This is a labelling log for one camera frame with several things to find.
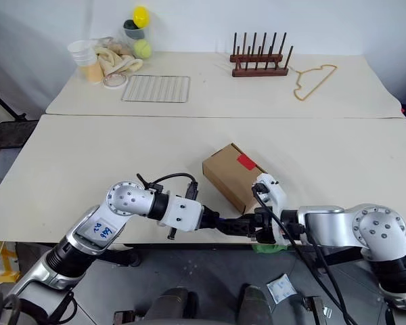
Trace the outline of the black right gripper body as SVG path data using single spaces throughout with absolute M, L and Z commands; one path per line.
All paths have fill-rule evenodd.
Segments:
M 271 214 L 263 207 L 255 208 L 254 213 L 257 214 L 257 222 L 250 223 L 250 225 L 254 225 L 258 230 L 256 233 L 256 241 L 258 243 L 276 243 L 277 241 L 273 234 L 273 218 L 271 217 Z

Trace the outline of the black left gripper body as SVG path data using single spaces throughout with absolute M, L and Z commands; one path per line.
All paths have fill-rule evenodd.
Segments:
M 202 208 L 198 229 L 217 229 L 220 222 L 220 214 L 207 206 Z

